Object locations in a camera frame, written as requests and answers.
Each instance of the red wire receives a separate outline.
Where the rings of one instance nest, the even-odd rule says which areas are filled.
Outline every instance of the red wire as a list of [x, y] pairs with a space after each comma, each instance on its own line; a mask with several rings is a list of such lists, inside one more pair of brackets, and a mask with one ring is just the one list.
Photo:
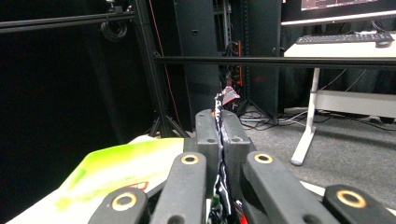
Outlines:
[[[161, 43], [160, 32], [158, 31], [157, 22], [156, 22], [155, 16], [154, 16], [154, 10], [152, 8], [151, 0], [148, 0], [148, 2], [149, 2], [149, 7], [151, 9], [152, 20], [154, 21], [154, 27], [155, 27], [155, 32], [157, 34], [158, 43], [160, 45], [161, 55], [163, 56], [163, 44]], [[181, 124], [180, 119], [178, 118], [177, 107], [176, 107], [176, 103], [175, 103], [175, 98], [174, 98], [173, 93], [172, 93], [171, 81], [170, 81], [170, 78], [169, 78], [168, 68], [166, 67], [166, 64], [164, 65], [164, 67], [165, 67], [165, 74], [166, 74], [166, 79], [167, 79], [167, 83], [168, 83], [168, 89], [169, 89], [169, 92], [171, 93], [171, 98], [172, 98], [172, 102], [173, 102], [173, 105], [174, 105], [177, 121], [178, 121], [179, 124]]]

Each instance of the gray carpet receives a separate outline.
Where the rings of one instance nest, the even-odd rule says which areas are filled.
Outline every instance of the gray carpet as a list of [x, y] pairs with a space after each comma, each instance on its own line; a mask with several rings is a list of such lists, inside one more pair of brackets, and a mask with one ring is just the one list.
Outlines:
[[[315, 116], [316, 121], [326, 118]], [[396, 123], [384, 124], [373, 118], [365, 120], [396, 130]], [[323, 188], [335, 184], [353, 186], [364, 190], [386, 207], [396, 209], [396, 132], [383, 131], [350, 119], [329, 119], [314, 126], [317, 131], [303, 166], [292, 165], [290, 159], [303, 135], [304, 126], [292, 124], [264, 131], [247, 130], [247, 136], [258, 150], [277, 155], [304, 182]]]

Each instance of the electronic equipment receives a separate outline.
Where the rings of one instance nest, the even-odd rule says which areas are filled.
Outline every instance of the electronic equipment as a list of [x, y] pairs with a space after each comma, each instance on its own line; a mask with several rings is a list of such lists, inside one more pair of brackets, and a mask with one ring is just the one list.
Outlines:
[[296, 44], [338, 44], [375, 42], [389, 43], [394, 39], [390, 33], [355, 34], [355, 35], [305, 35], [297, 39]]
[[372, 21], [396, 17], [396, 1], [283, 0], [282, 25]]

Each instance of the monitor screen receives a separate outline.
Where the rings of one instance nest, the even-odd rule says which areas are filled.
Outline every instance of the monitor screen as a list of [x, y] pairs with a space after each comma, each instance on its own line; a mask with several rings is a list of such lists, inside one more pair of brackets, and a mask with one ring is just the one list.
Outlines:
[[283, 0], [282, 25], [370, 21], [396, 17], [396, 0]]

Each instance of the white desk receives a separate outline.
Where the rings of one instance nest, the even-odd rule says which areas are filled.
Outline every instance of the white desk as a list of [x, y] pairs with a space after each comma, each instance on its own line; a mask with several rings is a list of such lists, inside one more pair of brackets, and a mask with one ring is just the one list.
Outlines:
[[[314, 58], [383, 58], [396, 57], [396, 41], [388, 48], [378, 49], [375, 43], [293, 45], [285, 57]], [[371, 94], [348, 91], [318, 91], [320, 69], [315, 68], [309, 97], [306, 128], [291, 163], [302, 165], [316, 128], [313, 126], [315, 109], [341, 111], [396, 118], [396, 95]]]

